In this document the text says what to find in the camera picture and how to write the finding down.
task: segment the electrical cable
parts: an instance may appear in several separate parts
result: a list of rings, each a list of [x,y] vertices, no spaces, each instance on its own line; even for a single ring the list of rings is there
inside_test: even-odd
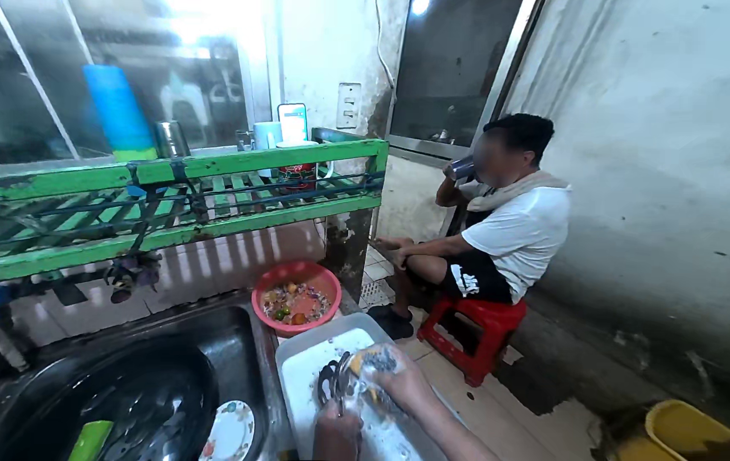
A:
[[[382,50],[380,44],[382,43],[382,16],[379,13],[379,0],[374,0],[373,3],[376,5],[376,25],[379,32],[376,34],[376,56],[379,57],[379,62],[382,63],[385,75],[388,76],[388,85],[390,89],[396,88],[396,80],[393,79],[393,74],[390,73],[388,65],[385,64],[384,58],[382,58]]]

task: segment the metal cup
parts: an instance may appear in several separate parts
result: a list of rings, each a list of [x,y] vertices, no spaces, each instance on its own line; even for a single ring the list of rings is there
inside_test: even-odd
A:
[[[448,165],[444,174],[453,181],[458,181],[472,175],[474,172],[475,166],[473,164],[473,156],[468,155],[467,157],[460,158],[456,162],[452,162]]]
[[[191,155],[189,144],[175,120],[158,121],[154,125],[157,132],[157,146],[160,158],[188,157]]]

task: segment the green metal shelf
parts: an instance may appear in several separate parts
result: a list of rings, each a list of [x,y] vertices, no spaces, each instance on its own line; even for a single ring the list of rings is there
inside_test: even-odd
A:
[[[173,245],[378,207],[388,144],[381,140],[118,163],[0,177],[0,281]],[[287,194],[257,170],[368,158]],[[155,190],[142,198],[125,186]]]

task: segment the plate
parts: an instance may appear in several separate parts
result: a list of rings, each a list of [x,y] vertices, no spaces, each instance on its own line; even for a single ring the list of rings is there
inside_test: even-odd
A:
[[[199,461],[242,461],[254,440],[254,413],[242,400],[223,403]]]

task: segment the smartphone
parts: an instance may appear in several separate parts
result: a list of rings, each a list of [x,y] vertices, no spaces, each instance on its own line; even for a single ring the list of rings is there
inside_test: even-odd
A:
[[[308,117],[305,104],[294,102],[276,107],[279,123],[282,124],[282,141],[307,141]]]

